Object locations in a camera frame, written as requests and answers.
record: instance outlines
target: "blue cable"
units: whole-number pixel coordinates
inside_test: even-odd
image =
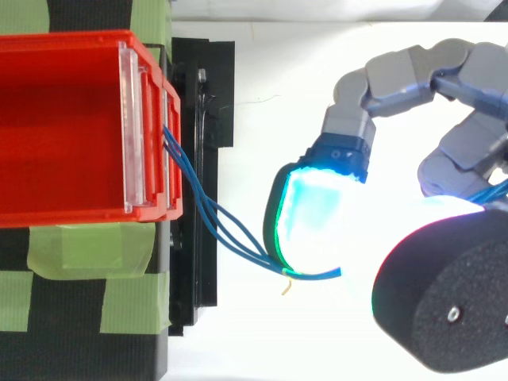
[[[183,165],[183,162],[179,160],[178,156],[174,155],[174,152],[170,149],[168,150],[169,153],[170,153],[170,156],[171,158],[178,164],[178,166],[182,169],[182,173],[185,175],[185,177],[189,180],[189,183],[190,183],[190,186],[192,187],[192,191],[194,192],[194,194],[199,194],[198,190],[196,189],[196,184],[191,181],[191,175],[190,173],[188,172],[188,170],[185,168],[185,166]],[[205,213],[205,210],[203,209],[203,205],[201,202],[196,202],[196,205],[199,209],[199,213],[201,214],[202,216],[202,220],[203,222],[205,223],[206,225],[206,228],[215,236],[215,238],[221,242],[226,248],[228,248],[229,250],[231,250],[232,252],[234,252],[235,254],[239,255],[239,256],[242,256],[243,258],[245,258],[246,260],[249,260],[255,264],[258,264],[260,265],[261,267],[264,267],[268,270],[271,270],[271,271],[274,271],[274,272],[278,272],[274,267],[272,267],[271,264],[267,264],[266,262],[263,262],[262,260],[258,259],[258,258],[255,258],[255,257],[252,257],[250,255],[248,255],[247,253],[245,252],[242,252],[241,250],[239,250],[238,248],[235,248],[234,246],[232,246],[228,241],[226,241],[224,238],[222,238],[220,235],[217,234],[217,230],[215,230],[215,228],[212,226],[211,222],[210,222],[210,219],[208,218],[207,214]]]
[[[282,275],[288,275],[293,279],[300,280],[325,280],[332,279],[341,276],[341,269],[338,267],[331,271],[327,271],[321,274],[302,274],[296,271],[291,271],[286,268],[282,268],[279,264],[277,264],[263,249],[261,244],[256,240],[256,238],[248,231],[248,229],[230,212],[226,209],[218,205],[213,199],[206,196],[204,190],[202,189],[201,184],[199,183],[198,177],[194,173],[194,169],[192,168],[191,162],[187,158],[187,155],[179,146],[176,139],[171,135],[169,129],[164,127],[164,135],[167,139],[168,144],[165,144],[164,147],[169,152],[171,158],[176,162],[176,164],[182,170],[182,173],[185,175],[187,180],[192,187],[192,191],[194,196],[196,197],[196,205],[199,209],[199,213],[202,215],[202,220],[205,223],[207,229],[214,235],[214,237],[221,242],[227,249],[236,253],[237,255],[249,260],[255,264],[260,265],[268,270],[276,272]],[[208,213],[205,212],[203,208],[203,204],[207,209]],[[242,233],[244,233],[248,239],[256,246],[259,252],[254,252],[236,240],[233,235],[227,230],[226,227],[219,221],[218,216],[215,214],[213,207],[222,212],[229,220],[231,220],[235,225],[240,228]],[[239,248],[246,249],[244,251],[239,248],[235,248],[228,241],[226,241],[223,237],[220,236],[218,231],[212,226],[210,219],[208,218],[208,214],[213,218],[213,220],[217,223],[217,226],[221,228],[221,230],[225,233],[225,235]]]
[[[472,195],[468,201],[475,202],[477,204],[487,204],[488,202],[493,202],[498,200],[508,193],[508,179],[499,183],[498,185],[494,185],[492,187],[488,187],[480,192]]]
[[[241,242],[239,242],[228,230],[224,225],[219,221],[218,216],[215,214],[214,210],[212,209],[212,206],[210,206],[210,201],[213,202],[215,205],[217,205],[211,198],[206,196],[205,191],[202,189],[201,184],[199,183],[198,177],[196,176],[194,169],[192,168],[191,162],[188,160],[187,155],[185,155],[185,152],[183,152],[182,148],[179,146],[176,139],[171,135],[169,130],[164,131],[164,134],[166,135],[166,138],[170,141],[170,145],[173,150],[176,150],[179,154],[179,157],[183,160],[183,166],[180,166],[180,168],[186,168],[188,176],[186,176],[190,182],[194,182],[196,184],[196,188],[198,189],[198,197],[201,199],[201,202],[204,203],[206,210],[208,211],[209,215],[212,217],[214,222],[219,226],[219,228],[224,232],[224,234],[240,249],[244,250],[248,254],[252,256],[264,256],[266,259],[270,260],[270,256],[263,250],[263,247],[259,244],[259,242],[256,240],[256,238],[248,231],[247,228],[245,228],[238,220],[233,221],[235,224],[240,227],[242,232],[248,237],[248,239],[256,246],[257,250],[259,252],[254,252],[253,250],[247,248],[244,246]]]

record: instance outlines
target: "green light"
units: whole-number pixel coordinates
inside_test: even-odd
[[[361,187],[353,176],[312,167],[292,171],[286,181],[275,219],[275,248],[283,264],[296,271],[315,272],[338,267],[336,238],[340,235],[344,198]]]

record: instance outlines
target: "red plastic bin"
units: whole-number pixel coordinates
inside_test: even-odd
[[[0,228],[183,212],[180,100],[130,31],[0,37]]]

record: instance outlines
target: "white background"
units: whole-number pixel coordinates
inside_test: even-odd
[[[506,45],[504,24],[174,23],[177,37],[236,41],[235,141],[219,156],[219,202],[260,240],[275,173],[320,133],[336,81],[384,52],[459,37]],[[368,184],[420,198],[416,170],[470,112],[441,97],[376,119]],[[379,229],[391,221],[380,224]],[[368,237],[369,232],[358,232]],[[379,253],[354,253],[368,261]],[[167,380],[501,380],[501,362],[460,375],[421,366],[356,308],[347,281],[294,283],[218,249],[219,307],[170,338]]]
[[[178,0],[188,21],[483,21],[501,0]]]

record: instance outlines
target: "black foam pad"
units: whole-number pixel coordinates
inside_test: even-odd
[[[448,314],[456,307],[453,318]],[[449,218],[419,229],[387,257],[372,290],[379,326],[439,372],[508,357],[508,214]]]

